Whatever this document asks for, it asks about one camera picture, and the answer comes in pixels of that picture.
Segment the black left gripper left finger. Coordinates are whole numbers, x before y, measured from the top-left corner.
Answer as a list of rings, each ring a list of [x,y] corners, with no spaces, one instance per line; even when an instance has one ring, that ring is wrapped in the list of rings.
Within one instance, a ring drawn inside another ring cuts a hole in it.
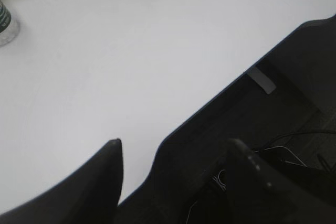
[[[1,214],[1,223],[113,223],[123,184],[120,139],[38,197]]]

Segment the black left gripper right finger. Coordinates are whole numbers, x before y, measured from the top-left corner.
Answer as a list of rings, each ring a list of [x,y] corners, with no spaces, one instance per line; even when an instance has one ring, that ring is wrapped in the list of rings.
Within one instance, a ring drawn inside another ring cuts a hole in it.
[[[335,175],[269,163],[238,139],[226,142],[226,165],[233,223],[335,223]]]

